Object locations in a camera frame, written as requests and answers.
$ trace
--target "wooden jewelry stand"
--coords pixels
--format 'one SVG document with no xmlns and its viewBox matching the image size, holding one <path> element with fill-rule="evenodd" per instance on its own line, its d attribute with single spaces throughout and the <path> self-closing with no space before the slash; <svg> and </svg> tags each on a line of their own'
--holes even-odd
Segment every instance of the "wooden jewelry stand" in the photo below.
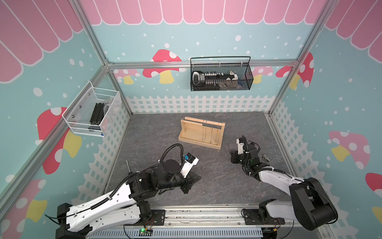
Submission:
<svg viewBox="0 0 382 239">
<path fill-rule="evenodd" d="M 178 137 L 179 141 L 217 150 L 221 148 L 225 123 L 191 117 L 185 117 L 180 122 L 182 131 Z"/>
</svg>

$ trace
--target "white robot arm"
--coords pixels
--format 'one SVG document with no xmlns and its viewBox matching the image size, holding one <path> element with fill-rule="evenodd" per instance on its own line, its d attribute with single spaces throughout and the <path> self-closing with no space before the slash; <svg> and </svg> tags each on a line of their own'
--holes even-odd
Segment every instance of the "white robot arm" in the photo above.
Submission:
<svg viewBox="0 0 382 239">
<path fill-rule="evenodd" d="M 164 157 L 174 147 L 181 148 L 180 165 L 177 161 Z M 183 155 L 183 146 L 179 143 L 170 146 L 162 155 L 159 163 L 144 171 L 129 173 L 111 192 L 80 205 L 68 203 L 57 208 L 60 227 L 56 230 L 56 239 L 85 239 L 100 230 L 122 224 L 145 225 L 152 218 L 150 205 L 145 199 L 180 187 L 188 193 L 201 177 L 191 168 L 199 159 L 188 153 Z"/>
<path fill-rule="evenodd" d="M 231 163 L 241 164 L 246 175 L 269 183 L 291 196 L 291 202 L 271 199 L 260 203 L 257 215 L 260 221 L 291 219 L 299 221 L 308 230 L 314 230 L 332 220 L 331 223 L 337 221 L 338 213 L 317 179 L 295 177 L 260 162 L 260 146 L 247 142 L 244 135 L 236 143 L 238 150 L 231 152 Z"/>
</svg>

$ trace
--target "black mesh basket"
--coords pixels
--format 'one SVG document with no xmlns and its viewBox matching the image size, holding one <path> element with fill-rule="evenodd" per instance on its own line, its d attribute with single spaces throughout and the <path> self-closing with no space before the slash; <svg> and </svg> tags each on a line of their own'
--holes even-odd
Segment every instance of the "black mesh basket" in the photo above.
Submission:
<svg viewBox="0 0 382 239">
<path fill-rule="evenodd" d="M 251 57 L 191 58 L 191 91 L 250 90 L 253 82 L 250 59 Z"/>
</svg>

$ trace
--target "white picket fence illustration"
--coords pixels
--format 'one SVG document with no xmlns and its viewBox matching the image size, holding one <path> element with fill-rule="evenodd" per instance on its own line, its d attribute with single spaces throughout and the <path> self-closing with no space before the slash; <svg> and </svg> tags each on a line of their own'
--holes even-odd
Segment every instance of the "white picket fence illustration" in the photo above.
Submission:
<svg viewBox="0 0 382 239">
<path fill-rule="evenodd" d="M 128 117 L 126 109 L 122 106 L 111 123 L 110 130 L 102 138 L 102 144 L 98 145 L 98 153 L 94 153 L 94 163 L 89 163 L 90 171 L 84 174 L 85 182 L 78 186 L 79 195 L 71 200 L 73 205 L 87 202 L 103 193 L 107 174 L 111 170 L 112 162 L 117 157 L 119 145 L 123 140 Z"/>
<path fill-rule="evenodd" d="M 320 181 L 325 192 L 328 194 L 334 207 L 338 211 L 338 221 L 331 224 L 331 228 L 336 236 L 348 238 L 350 236 L 356 239 L 358 229 L 349 226 L 346 218 L 348 212 L 340 210 L 338 202 L 339 197 L 333 196 L 330 192 L 331 184 L 325 183 L 325 172 L 320 172 L 317 168 L 319 161 L 314 161 L 313 152 L 308 150 L 308 143 L 303 142 L 303 135 L 298 133 L 298 127 L 295 127 L 295 121 L 291 119 L 291 114 L 288 114 L 288 108 L 284 107 L 285 102 L 280 102 L 272 114 L 278 127 L 279 133 L 288 149 L 289 156 L 292 160 L 292 165 L 297 172 L 297 176 L 303 178 L 313 177 Z"/>
<path fill-rule="evenodd" d="M 178 112 L 247 112 L 247 111 L 268 111 L 272 105 L 275 96 L 268 98 L 264 96 L 260 98 L 257 96 L 253 98 L 249 96 L 245 98 L 241 96 L 240 98 L 234 96 L 229 98 L 226 96 L 222 98 L 221 96 L 214 98 L 211 96 L 207 98 L 203 96 L 199 98 L 191 98 L 190 96 L 184 98 L 180 96 L 176 98 L 172 96 L 168 98 L 156 98 L 141 97 L 140 99 L 135 97 L 130 99 L 126 97 L 130 109 L 136 114 L 149 114 L 149 113 L 178 113 Z"/>
</svg>

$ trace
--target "white wire basket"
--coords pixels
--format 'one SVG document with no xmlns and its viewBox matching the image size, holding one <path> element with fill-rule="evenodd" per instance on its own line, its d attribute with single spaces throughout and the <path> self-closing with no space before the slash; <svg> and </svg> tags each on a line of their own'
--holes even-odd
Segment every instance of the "white wire basket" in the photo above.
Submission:
<svg viewBox="0 0 382 239">
<path fill-rule="evenodd" d="M 93 87 L 90 81 L 85 88 L 89 88 L 85 95 L 83 95 L 79 101 L 73 101 L 72 104 L 76 105 L 73 106 L 71 104 L 62 114 L 62 117 L 75 134 L 104 137 L 108 132 L 114 117 L 121 108 L 122 100 L 120 93 L 110 89 Z M 108 93 L 100 94 L 96 93 L 96 91 L 107 91 Z M 90 119 L 96 103 L 105 103 L 105 105 L 110 104 L 110 107 L 100 124 L 90 124 Z"/>
</svg>

